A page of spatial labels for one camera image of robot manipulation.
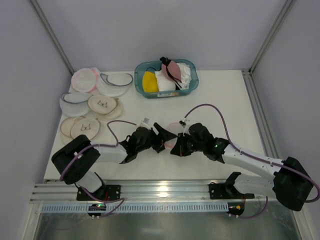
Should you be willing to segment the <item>beige laundry bag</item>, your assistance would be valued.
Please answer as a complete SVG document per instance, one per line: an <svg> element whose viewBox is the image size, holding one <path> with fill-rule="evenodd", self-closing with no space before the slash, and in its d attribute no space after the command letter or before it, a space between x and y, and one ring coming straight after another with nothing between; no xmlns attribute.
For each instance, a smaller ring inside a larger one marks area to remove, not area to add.
<svg viewBox="0 0 320 240"><path fill-rule="evenodd" d="M123 104L118 98L106 95L92 95L87 101L88 108L98 120L115 120L123 115Z"/></svg>
<svg viewBox="0 0 320 240"><path fill-rule="evenodd" d="M100 121L84 116L68 117L59 126L60 138L65 145L80 135L85 135L89 140L93 140L100 131Z"/></svg>

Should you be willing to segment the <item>pink-trimmed laundry bag stack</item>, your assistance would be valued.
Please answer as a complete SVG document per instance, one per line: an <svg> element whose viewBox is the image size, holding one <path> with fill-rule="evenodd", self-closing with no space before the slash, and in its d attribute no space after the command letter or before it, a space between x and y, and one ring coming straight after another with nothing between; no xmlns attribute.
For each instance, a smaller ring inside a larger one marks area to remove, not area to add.
<svg viewBox="0 0 320 240"><path fill-rule="evenodd" d="M71 77L71 87L80 93L90 93L96 89L100 71L96 67L82 68Z"/></svg>

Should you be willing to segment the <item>left aluminium corner post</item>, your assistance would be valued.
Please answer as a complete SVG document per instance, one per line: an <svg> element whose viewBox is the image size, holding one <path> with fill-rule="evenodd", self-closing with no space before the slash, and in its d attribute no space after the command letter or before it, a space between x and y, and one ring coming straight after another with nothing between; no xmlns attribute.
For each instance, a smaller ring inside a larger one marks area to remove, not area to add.
<svg viewBox="0 0 320 240"><path fill-rule="evenodd" d="M58 40L51 24L49 23L46 14L42 10L42 7L39 4L38 0L28 0L30 6L32 7L35 15L37 16L39 22L41 23L42 27L44 28L46 34L48 35L51 43L53 44L54 48L56 49L59 57L61 58L62 62L64 63L65 67L67 68L68 72L72 75L75 71L74 68L68 59L60 41Z"/></svg>

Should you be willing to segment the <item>pink-trimmed mesh laundry bag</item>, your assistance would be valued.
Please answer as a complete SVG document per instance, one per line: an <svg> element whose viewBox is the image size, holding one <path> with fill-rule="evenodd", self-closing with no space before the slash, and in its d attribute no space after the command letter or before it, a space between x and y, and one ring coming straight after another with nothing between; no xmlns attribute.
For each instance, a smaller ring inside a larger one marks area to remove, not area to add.
<svg viewBox="0 0 320 240"><path fill-rule="evenodd" d="M182 133L184 131L184 127L179 122L172 122L169 125L167 125L164 129L167 130L168 132L175 134L175 135L178 135L179 133ZM165 149L167 149L167 150L172 149L176 145L177 139L178 138L176 137L174 139L166 141L164 143Z"/></svg>

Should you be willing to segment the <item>beige laundry bag lower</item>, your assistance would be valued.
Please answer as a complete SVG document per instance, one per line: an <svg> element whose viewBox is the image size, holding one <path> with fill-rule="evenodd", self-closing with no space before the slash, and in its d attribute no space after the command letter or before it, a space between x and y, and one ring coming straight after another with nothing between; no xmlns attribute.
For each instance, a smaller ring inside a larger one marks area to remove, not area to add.
<svg viewBox="0 0 320 240"><path fill-rule="evenodd" d="M100 131L100 121L84 116L68 117L59 126L60 138L65 145L80 135L85 135L89 140L93 140Z"/></svg>

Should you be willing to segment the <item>white lace bra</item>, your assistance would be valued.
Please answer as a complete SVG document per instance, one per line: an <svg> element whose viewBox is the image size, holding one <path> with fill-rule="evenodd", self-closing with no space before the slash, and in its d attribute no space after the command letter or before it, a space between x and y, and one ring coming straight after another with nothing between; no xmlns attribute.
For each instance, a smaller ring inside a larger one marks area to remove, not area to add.
<svg viewBox="0 0 320 240"><path fill-rule="evenodd" d="M191 68L189 65L185 63L178 62L177 65L180 69L181 74L181 83L179 83L179 89L180 90L186 90L189 88L190 82L191 82Z"/></svg>

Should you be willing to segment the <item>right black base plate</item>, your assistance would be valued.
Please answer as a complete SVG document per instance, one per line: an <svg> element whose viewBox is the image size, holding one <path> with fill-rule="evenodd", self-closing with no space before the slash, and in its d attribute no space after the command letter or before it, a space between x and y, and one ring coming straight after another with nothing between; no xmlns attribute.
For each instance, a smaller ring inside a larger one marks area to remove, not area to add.
<svg viewBox="0 0 320 240"><path fill-rule="evenodd" d="M211 200L254 199L253 193L240 193L233 185L211 182L208 185Z"/></svg>

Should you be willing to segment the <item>grey-trimmed open laundry bag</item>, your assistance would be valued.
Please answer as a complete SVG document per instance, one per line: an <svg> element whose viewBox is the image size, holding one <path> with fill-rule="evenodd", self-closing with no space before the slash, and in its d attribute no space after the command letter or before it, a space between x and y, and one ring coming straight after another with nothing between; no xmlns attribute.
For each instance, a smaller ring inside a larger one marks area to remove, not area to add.
<svg viewBox="0 0 320 240"><path fill-rule="evenodd" d="M129 73L101 72L96 82L96 89L101 95L117 98L129 90L133 80L133 76Z"/></svg>

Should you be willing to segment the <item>grey-trimmed folded laundry bag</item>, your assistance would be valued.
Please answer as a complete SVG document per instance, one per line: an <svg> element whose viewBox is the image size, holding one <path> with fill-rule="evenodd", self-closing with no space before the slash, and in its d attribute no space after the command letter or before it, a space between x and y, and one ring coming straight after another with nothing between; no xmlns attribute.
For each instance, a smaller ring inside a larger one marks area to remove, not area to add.
<svg viewBox="0 0 320 240"><path fill-rule="evenodd" d="M59 105L63 114L80 117L88 114L88 100L92 95L85 92L65 92L60 96Z"/></svg>

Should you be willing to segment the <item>yellow bra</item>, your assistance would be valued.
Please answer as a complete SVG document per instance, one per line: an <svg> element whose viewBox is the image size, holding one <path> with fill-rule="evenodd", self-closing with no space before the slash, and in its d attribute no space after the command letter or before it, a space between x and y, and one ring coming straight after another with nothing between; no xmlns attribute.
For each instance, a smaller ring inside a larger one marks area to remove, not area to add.
<svg viewBox="0 0 320 240"><path fill-rule="evenodd" d="M159 91L156 75L146 71L142 77L142 88L146 93L156 93Z"/></svg>

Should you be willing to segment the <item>pink and black bra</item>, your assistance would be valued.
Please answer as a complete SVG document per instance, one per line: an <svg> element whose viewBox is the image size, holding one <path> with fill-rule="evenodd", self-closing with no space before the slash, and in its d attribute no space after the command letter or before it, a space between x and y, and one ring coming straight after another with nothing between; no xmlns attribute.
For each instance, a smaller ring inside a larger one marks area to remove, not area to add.
<svg viewBox="0 0 320 240"><path fill-rule="evenodd" d="M167 57L161 57L161 71L162 73L172 81L182 82L181 70L176 62Z"/></svg>

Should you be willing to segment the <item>right aluminium corner post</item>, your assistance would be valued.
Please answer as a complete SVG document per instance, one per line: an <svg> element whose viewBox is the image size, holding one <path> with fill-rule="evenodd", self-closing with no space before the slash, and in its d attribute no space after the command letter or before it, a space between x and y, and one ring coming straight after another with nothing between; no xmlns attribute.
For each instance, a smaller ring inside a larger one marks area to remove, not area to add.
<svg viewBox="0 0 320 240"><path fill-rule="evenodd" d="M291 12L291 9L295 5L296 0L286 0L281 7L279 13L277 14L271 28L269 29L265 39L263 40L262 45L260 46L251 67L249 68L249 73L252 75L256 68L258 67L259 63L261 62L263 56L266 54L267 50L273 43L275 37L277 36L278 32L280 31L284 21L286 20L287 16Z"/></svg>

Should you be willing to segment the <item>aluminium front rail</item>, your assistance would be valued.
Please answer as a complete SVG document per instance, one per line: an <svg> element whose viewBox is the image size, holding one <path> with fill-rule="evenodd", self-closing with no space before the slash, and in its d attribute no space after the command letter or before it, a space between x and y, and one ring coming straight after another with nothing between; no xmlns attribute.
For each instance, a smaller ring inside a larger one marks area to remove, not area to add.
<svg viewBox="0 0 320 240"><path fill-rule="evenodd" d="M106 185L121 185L120 198L134 202L249 201L252 199L210 199L209 184L224 180L111 180ZM48 180L34 186L31 203L76 202L78 187ZM264 197L254 194L254 199Z"/></svg>

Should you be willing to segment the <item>beige laundry bag upper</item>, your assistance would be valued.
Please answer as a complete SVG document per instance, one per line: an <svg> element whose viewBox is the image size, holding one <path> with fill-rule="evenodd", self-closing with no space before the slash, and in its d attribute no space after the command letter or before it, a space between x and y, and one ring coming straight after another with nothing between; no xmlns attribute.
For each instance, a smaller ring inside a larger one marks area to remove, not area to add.
<svg viewBox="0 0 320 240"><path fill-rule="evenodd" d="M123 104L118 98L106 95L92 95L87 101L88 108L98 120L115 120L123 115Z"/></svg>

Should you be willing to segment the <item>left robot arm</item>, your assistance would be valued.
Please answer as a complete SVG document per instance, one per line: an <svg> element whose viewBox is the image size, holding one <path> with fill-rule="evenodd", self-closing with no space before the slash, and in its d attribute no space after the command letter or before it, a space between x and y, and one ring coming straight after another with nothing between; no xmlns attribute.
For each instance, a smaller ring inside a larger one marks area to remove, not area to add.
<svg viewBox="0 0 320 240"><path fill-rule="evenodd" d="M152 127L142 123L125 140L115 145L94 143L81 134L58 150L51 161L60 173L59 180L67 185L75 184L89 193L104 188L104 182L91 167L97 162L127 164L137 158L138 153L152 148L157 153L165 150L165 143L177 138L158 123Z"/></svg>

